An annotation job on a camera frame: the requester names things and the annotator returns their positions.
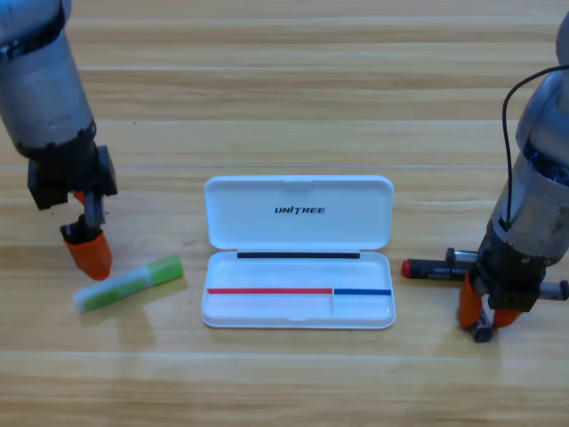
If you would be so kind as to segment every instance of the blue line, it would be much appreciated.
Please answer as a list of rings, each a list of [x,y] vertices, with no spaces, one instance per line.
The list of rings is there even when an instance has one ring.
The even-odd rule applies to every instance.
[[[334,289],[334,295],[383,295],[391,296],[389,289]]]

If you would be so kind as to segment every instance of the glue stick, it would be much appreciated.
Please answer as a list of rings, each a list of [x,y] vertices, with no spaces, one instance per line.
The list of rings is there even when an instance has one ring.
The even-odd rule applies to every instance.
[[[178,255],[169,256],[120,276],[84,287],[75,292],[73,299],[77,310],[85,313],[122,300],[149,287],[181,278],[183,275],[184,270],[180,257]]]

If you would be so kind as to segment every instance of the black cable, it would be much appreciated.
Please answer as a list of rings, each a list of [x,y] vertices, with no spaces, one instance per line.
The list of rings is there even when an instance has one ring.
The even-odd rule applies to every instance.
[[[511,208],[512,208],[512,185],[513,185],[512,184],[512,155],[509,151],[508,124],[507,124],[507,118],[506,118],[506,115],[508,112],[509,99],[517,91],[517,89],[519,89],[520,87],[522,87],[526,83],[529,83],[538,77],[545,76],[546,74],[553,73],[554,71],[561,71],[563,69],[569,69],[569,64],[557,65],[556,67],[545,68],[544,70],[540,71],[539,73],[535,73],[535,74],[529,76],[528,78],[525,78],[524,80],[519,82],[517,85],[512,87],[512,89],[508,92],[508,95],[506,95],[506,99],[504,99],[504,103],[501,107],[501,127],[502,127],[502,130],[504,131],[504,141],[506,142],[506,158],[508,160],[508,205],[507,205],[507,210],[506,210],[506,228],[505,228],[506,231],[509,230],[509,221],[510,221]]]

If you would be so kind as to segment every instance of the table surface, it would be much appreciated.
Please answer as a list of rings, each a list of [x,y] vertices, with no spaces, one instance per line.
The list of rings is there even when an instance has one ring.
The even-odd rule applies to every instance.
[[[186,277],[80,317],[59,225],[0,131],[0,425],[566,426],[569,310],[475,345],[458,291],[398,271],[476,250],[506,179],[501,102],[557,63],[566,0],[77,0],[68,35],[116,164],[113,274]],[[512,101],[511,132],[535,85]],[[204,326],[203,185],[223,174],[380,174],[396,189],[397,321],[383,331]],[[567,274],[567,262],[549,278]]]

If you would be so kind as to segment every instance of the white plastic case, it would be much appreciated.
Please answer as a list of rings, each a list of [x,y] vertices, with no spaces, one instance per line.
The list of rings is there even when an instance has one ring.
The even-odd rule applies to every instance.
[[[214,327],[393,324],[393,185],[372,175],[222,176],[204,187],[210,242],[202,319]]]

